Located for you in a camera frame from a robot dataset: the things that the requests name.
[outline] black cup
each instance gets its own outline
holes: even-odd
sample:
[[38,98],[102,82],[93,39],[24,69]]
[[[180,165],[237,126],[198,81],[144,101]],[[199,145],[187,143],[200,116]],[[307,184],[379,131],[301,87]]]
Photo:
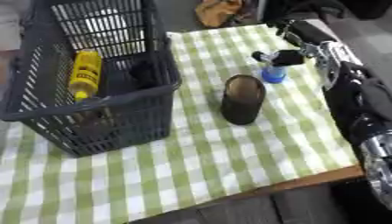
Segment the black cup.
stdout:
[[220,112],[230,123],[252,123],[257,118],[265,98],[264,85],[251,75],[237,74],[231,77],[225,86]]

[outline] checkered tablecloth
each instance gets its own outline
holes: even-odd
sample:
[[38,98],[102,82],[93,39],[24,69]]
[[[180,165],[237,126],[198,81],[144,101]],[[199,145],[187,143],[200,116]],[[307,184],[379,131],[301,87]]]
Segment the checkered tablecloth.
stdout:
[[255,123],[234,126],[224,82],[259,76],[250,58],[289,46],[263,25],[172,33],[183,84],[165,140],[70,158],[21,123],[1,123],[0,222],[124,223],[356,163],[322,100],[312,63],[265,84]]

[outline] gray carpet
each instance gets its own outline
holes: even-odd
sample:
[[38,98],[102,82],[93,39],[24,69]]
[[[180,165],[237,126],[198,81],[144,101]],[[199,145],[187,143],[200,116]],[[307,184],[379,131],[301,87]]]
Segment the gray carpet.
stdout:
[[335,20],[330,28],[392,89],[392,9],[376,20]]

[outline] gray plastic basket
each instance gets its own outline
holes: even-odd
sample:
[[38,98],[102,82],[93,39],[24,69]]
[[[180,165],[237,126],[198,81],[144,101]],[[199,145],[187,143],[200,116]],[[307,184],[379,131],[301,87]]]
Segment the gray plastic basket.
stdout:
[[[74,56],[103,57],[98,97],[75,103]],[[1,118],[21,121],[64,151],[86,156],[167,137],[179,87],[152,0],[40,0],[24,23]]]

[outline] small blue bottle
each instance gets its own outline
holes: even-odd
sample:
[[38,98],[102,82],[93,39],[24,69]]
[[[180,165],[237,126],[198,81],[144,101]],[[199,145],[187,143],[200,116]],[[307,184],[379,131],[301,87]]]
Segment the small blue bottle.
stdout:
[[267,65],[262,69],[261,75],[269,83],[281,83],[286,77],[286,67]]

